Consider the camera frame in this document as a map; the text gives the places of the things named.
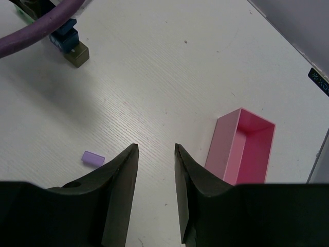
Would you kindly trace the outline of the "brown cube block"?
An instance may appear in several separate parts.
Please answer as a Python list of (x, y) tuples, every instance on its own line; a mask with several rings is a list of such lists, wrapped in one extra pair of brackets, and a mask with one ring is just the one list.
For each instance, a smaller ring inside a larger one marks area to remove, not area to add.
[(79, 42), (74, 49), (64, 54), (64, 58), (74, 67), (79, 68), (89, 59), (89, 49), (82, 42)]

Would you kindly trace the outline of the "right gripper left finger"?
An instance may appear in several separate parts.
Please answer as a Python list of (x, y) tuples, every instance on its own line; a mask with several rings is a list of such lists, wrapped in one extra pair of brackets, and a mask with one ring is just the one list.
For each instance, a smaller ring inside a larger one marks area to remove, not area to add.
[(1, 182), (1, 246), (125, 246), (138, 159), (131, 144), (62, 187)]

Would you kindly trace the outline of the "pink plastic box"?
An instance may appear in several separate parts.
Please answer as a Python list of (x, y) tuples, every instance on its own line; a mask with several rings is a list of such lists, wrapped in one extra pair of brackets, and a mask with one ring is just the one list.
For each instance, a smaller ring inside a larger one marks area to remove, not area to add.
[(265, 183), (275, 129), (244, 108), (218, 118), (205, 169), (231, 185)]

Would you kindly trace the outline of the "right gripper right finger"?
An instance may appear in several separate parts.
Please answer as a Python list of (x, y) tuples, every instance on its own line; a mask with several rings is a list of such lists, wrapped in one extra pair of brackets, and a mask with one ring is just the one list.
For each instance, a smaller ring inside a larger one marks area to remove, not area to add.
[(242, 184), (217, 178), (175, 145), (186, 246), (328, 246), (327, 184)]

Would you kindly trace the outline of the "small purple block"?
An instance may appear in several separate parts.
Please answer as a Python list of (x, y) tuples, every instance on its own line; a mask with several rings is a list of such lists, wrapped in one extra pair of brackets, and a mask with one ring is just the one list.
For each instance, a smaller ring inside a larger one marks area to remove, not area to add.
[(105, 162), (105, 157), (100, 156), (98, 154), (89, 152), (89, 151), (84, 151), (81, 161), (84, 164), (95, 166), (95, 167), (100, 167), (104, 164)]

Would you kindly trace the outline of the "blue cube block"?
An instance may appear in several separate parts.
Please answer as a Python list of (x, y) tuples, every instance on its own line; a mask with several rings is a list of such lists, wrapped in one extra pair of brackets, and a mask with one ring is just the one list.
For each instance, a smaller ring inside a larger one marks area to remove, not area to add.
[(70, 53), (77, 45), (79, 45), (78, 31), (71, 28), (65, 35), (53, 32), (49, 35), (51, 43), (56, 46), (62, 53)]

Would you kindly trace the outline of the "blue rectangular block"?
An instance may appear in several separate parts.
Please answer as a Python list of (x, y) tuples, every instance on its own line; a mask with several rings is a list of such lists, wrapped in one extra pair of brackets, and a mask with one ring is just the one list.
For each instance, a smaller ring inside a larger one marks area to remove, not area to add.
[(76, 19), (69, 19), (56, 30), (56, 33), (63, 36), (66, 33), (68, 33), (76, 23), (77, 23)]

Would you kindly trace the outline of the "green rectangular block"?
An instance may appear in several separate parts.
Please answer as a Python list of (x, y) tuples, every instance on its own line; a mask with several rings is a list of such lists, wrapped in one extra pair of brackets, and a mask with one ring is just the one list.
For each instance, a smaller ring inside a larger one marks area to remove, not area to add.
[(14, 5), (16, 11), (18, 12), (19, 16), (27, 23), (32, 24), (34, 22), (34, 19), (31, 18), (24, 10), (22, 10), (19, 6)]

